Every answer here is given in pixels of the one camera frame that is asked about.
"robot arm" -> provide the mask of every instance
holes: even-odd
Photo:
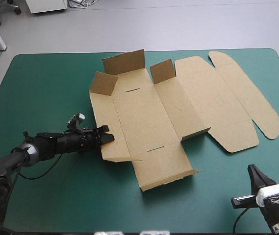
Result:
[[[8,200],[23,166],[29,167],[39,161],[53,158],[56,154],[85,152],[114,140],[108,126],[96,129],[81,128],[84,115],[78,113],[69,122],[67,131],[62,133],[38,133],[34,138],[24,132],[25,141],[14,148],[12,153],[0,158],[0,226],[3,224]]]
[[[255,165],[248,166],[252,194],[232,198],[234,209],[259,208],[272,234],[279,235],[279,184],[263,174]]]

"cardboard piece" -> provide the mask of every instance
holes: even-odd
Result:
[[[183,141],[195,135],[207,132],[205,126],[183,87],[176,78],[172,60],[166,60],[150,67],[155,89],[174,126],[178,138]]]
[[[279,116],[242,68],[228,55],[211,51],[209,57],[263,134],[274,140],[279,136]]]
[[[104,59],[103,64],[107,74],[97,73],[90,88],[97,126],[108,125],[115,137],[115,141],[101,147],[103,159],[133,161],[142,191],[199,172],[190,165],[180,141],[208,128],[201,123],[178,81],[173,80],[174,69],[155,77],[159,79],[155,86],[145,67],[143,50]],[[118,77],[115,85],[112,75]],[[104,79],[114,86],[111,95],[107,86],[102,91],[96,85]],[[182,101],[178,103],[182,114],[171,100]]]
[[[176,61],[176,74],[209,134],[228,152],[257,146],[252,120],[270,139],[279,135],[279,116],[229,56],[212,51],[212,67],[199,56]]]

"gray floor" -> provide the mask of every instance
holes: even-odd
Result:
[[[99,0],[43,15],[15,2],[21,15],[1,15],[0,83],[21,53],[269,47],[279,54],[279,0]]]

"cardboard flap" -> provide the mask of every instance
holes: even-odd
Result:
[[[209,63],[199,56],[177,60],[176,73],[209,134],[227,151],[259,144],[251,117]]]
[[[171,59],[151,66],[150,72],[154,84],[175,77],[175,70]]]
[[[97,72],[89,91],[97,94],[112,95],[117,80],[117,76]]]
[[[228,55],[211,51],[209,57],[256,125],[269,139],[279,135],[279,116],[262,92]]]
[[[117,75],[145,68],[144,50],[122,53],[103,59],[105,73]]]
[[[259,139],[251,120],[213,128],[209,130],[209,134],[230,153],[259,144]]]

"green tabletop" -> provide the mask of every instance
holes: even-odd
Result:
[[[279,58],[272,49],[221,50],[233,57],[261,89],[279,114]],[[146,52],[146,66],[208,50]],[[84,126],[96,126],[89,86],[102,58],[117,53],[28,54],[16,56],[0,87],[0,157],[23,140],[22,132],[60,132],[78,111]],[[171,232],[231,232],[241,212],[233,196],[250,194],[248,164],[256,164],[279,182],[279,137],[271,141],[260,132],[257,147],[227,153],[209,135],[183,143],[190,162],[202,172],[142,192],[131,163],[102,160],[95,150],[65,154],[45,177],[18,179],[5,226],[16,231],[93,232],[170,230]],[[55,159],[22,173],[35,177]],[[269,232],[258,209],[249,210],[238,224],[243,233]]]

